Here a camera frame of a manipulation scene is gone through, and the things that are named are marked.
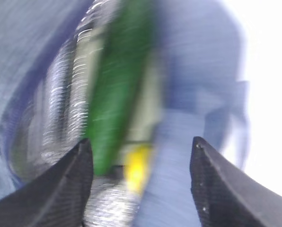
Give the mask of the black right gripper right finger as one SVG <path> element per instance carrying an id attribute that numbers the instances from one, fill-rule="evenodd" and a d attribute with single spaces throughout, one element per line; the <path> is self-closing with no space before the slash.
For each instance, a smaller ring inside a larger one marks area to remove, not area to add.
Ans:
<path id="1" fill-rule="evenodd" d="M 191 194 L 203 227 L 282 227 L 282 196 L 231 164 L 202 137 L 194 137 Z"/>

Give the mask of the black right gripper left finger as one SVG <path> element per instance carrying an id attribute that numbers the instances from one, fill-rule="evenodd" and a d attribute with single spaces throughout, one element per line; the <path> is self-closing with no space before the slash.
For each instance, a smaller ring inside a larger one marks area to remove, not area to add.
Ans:
<path id="1" fill-rule="evenodd" d="M 56 164 L 0 200 L 0 227 L 83 227 L 93 182 L 90 141 L 82 139 Z"/>

